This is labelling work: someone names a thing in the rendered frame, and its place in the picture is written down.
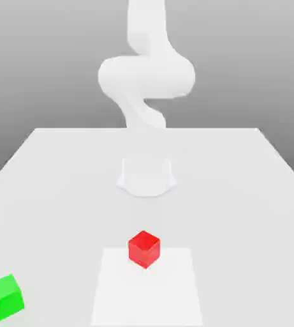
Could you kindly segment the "small red cube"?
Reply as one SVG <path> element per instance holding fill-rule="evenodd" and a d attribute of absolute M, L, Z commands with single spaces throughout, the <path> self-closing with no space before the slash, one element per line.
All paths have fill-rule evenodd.
<path fill-rule="evenodd" d="M 160 256 L 160 239 L 147 231 L 140 231 L 128 241 L 128 257 L 147 269 Z"/>

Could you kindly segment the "small green cube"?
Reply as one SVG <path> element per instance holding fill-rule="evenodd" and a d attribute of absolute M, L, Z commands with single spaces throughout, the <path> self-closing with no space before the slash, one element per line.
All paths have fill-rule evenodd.
<path fill-rule="evenodd" d="M 0 321 L 23 309 L 22 291 L 13 274 L 0 278 Z"/>

